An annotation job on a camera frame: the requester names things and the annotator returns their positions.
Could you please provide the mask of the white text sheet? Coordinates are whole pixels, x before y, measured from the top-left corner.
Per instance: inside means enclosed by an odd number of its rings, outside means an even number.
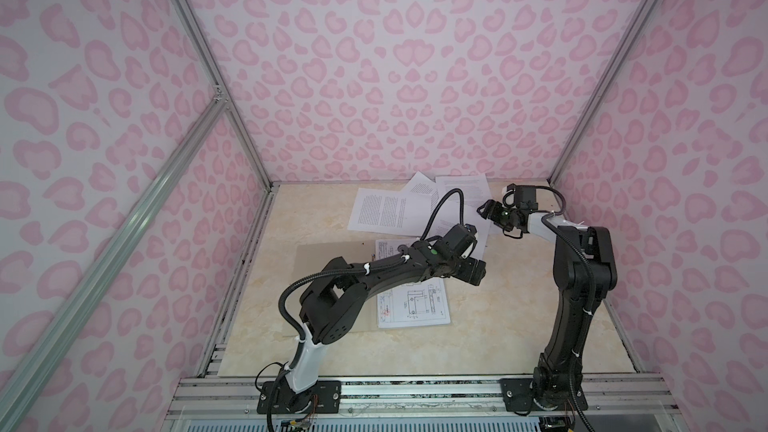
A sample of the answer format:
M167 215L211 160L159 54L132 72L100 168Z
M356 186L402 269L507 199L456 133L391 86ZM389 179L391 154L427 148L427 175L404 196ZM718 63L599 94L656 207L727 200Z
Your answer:
M433 196L437 193L437 185L429 177L417 172L401 189L404 193L413 193Z
M347 229L351 231L419 236L431 213L427 195L360 188Z
M377 239L375 241L375 259L381 260L392 256L402 255L403 251L411 245L411 241L405 238Z

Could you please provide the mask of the white technical drawing sheet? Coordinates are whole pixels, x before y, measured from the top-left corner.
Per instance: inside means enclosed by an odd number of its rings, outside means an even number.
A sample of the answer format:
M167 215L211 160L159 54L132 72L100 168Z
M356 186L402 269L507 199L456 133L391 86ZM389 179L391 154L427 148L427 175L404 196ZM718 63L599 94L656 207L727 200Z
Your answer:
M450 323L447 293L442 278L401 285L377 296L379 329L439 326Z

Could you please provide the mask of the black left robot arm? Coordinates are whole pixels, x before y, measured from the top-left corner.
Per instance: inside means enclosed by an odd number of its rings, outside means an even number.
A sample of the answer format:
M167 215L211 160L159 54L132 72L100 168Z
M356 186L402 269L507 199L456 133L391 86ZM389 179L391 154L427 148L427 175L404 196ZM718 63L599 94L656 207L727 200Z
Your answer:
M290 284L278 299L281 317L298 334L296 352L283 366L279 383L294 394L314 387L326 348L351 331L368 299L433 278L478 286L485 275L484 261L444 238L401 245L396 254L372 262L334 258L323 270Z

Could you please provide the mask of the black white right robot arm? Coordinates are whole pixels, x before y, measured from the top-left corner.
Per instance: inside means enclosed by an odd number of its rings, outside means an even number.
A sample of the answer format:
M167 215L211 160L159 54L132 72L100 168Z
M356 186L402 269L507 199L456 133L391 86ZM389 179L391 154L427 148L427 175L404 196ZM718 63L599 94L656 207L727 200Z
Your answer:
M567 402L579 408L582 360L601 303L618 281L610 231L578 225L560 213L488 200L480 217L503 232L536 235L555 245L553 279L559 292L553 331L534 368L527 406L556 410Z

